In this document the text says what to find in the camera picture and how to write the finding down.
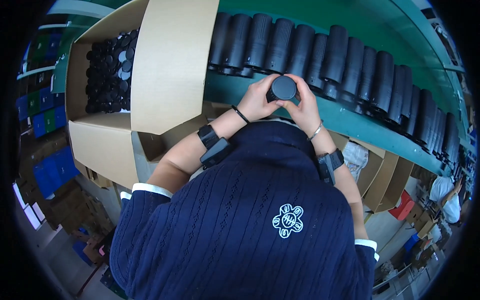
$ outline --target woman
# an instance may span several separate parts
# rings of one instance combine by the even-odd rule
[[[335,186],[320,180],[317,156],[336,146],[322,128],[303,79],[300,104],[267,103],[278,75],[249,86],[210,123],[232,152],[195,179],[206,152],[197,133],[133,187],[112,243],[112,273],[141,299],[370,299],[376,243],[345,164]],[[284,107],[296,126],[249,122]]]

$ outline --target green plastic crate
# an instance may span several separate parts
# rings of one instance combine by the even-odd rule
[[[40,92],[36,91],[27,95],[28,116],[31,117],[40,112]]]
[[[35,45],[33,47],[32,60],[42,61],[48,50],[48,42],[50,41],[50,35],[40,35],[37,37]]]
[[[45,132],[49,133],[54,131],[57,127],[55,126],[55,110],[49,109],[43,114],[45,120]]]

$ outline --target open cardboard box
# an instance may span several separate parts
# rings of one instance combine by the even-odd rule
[[[349,141],[360,144],[368,149],[368,163],[361,170],[359,180],[357,182],[357,187],[360,192],[360,196],[364,196],[368,188],[372,184],[373,180],[377,176],[382,164],[384,163],[385,150],[375,147],[373,145],[358,141],[353,138],[348,138],[347,136],[338,134],[336,132],[330,132],[330,136],[334,141],[338,149],[343,150]]]
[[[413,163],[388,151],[376,178],[364,196],[364,204],[374,213],[392,209],[407,184]]]
[[[202,113],[217,8],[218,0],[132,0],[73,42],[65,110],[73,157],[80,164],[132,188],[138,182],[132,131],[161,135]],[[92,43],[140,25],[132,71],[131,113],[86,114],[86,53]],[[161,149],[156,150],[146,151],[150,157],[161,155]]]

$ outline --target navy knit sweater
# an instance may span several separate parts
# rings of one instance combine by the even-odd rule
[[[313,146],[280,122],[244,127],[235,150],[172,195],[139,183],[110,267],[143,299],[370,299],[376,243],[355,240],[343,194]]]

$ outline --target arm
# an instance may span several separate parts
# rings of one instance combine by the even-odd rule
[[[461,182],[462,182],[462,179],[460,178],[455,183],[455,187],[453,188],[453,190],[449,191],[448,194],[443,197],[443,199],[439,203],[440,207],[443,207],[447,203],[447,201],[450,201],[455,194],[458,194],[460,192],[460,190],[462,189]]]
[[[277,105],[283,106],[295,123],[311,137],[320,125],[317,99],[311,92],[305,81],[295,75],[286,74],[297,83],[300,94],[300,104],[296,106],[291,101],[277,101]],[[315,154],[333,153],[336,150],[332,137],[325,128],[322,128],[312,139]],[[356,239],[368,239],[367,231],[363,223],[363,204],[357,184],[353,179],[348,167],[343,164],[334,171],[335,187],[339,189],[350,205],[353,216],[353,230]]]
[[[265,118],[278,108],[275,102],[267,103],[265,97],[272,81],[278,76],[277,74],[269,75],[249,86],[238,105],[239,111],[247,120],[255,121]],[[218,137],[229,139],[247,123],[233,109],[230,109],[210,122],[210,125]],[[162,157],[146,183],[175,193],[201,167],[200,157],[205,152],[206,149],[198,138],[197,132],[188,135]]]

